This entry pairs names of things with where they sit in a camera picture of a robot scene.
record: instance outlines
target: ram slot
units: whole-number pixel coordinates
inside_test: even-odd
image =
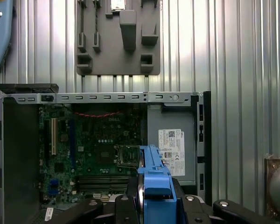
[[[78,176],[78,191],[126,191],[128,176]]]
[[[57,145],[58,145],[58,119],[51,119],[51,153],[52,155],[57,154]]]

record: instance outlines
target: metal chassis frame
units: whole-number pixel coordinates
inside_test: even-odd
[[[43,101],[43,97],[53,99]],[[207,204],[212,203],[211,195],[211,111],[210,92],[120,92],[120,93],[33,93],[0,95],[0,123],[3,124],[4,98],[14,98],[18,104],[73,104],[73,103],[145,103],[163,104],[166,107],[189,108],[196,114],[194,129],[196,140],[196,180],[197,195]],[[200,105],[203,105],[203,119],[200,119]],[[199,134],[203,134],[203,142],[199,142]],[[3,140],[0,136],[0,220],[4,220],[3,189]]]

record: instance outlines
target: gray tool holder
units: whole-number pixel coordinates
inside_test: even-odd
[[[159,75],[160,1],[114,2],[78,0],[78,73]]]

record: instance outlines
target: blue connector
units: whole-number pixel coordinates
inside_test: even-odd
[[[58,179],[53,179],[53,180],[50,180],[50,186],[52,185],[58,185],[59,184],[59,180]]]
[[[55,189],[55,190],[48,190],[48,195],[49,195],[49,196],[58,195],[58,190],[57,190],[57,189]]]
[[[169,169],[163,165],[159,149],[140,146],[145,166],[138,169],[144,176],[144,223],[176,224],[176,195]]]

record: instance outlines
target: white label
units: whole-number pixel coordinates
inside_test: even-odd
[[[53,210],[54,210],[54,208],[47,208],[45,221],[49,221],[52,218]]]
[[[159,149],[172,176],[185,176],[185,142],[181,129],[159,130]]]

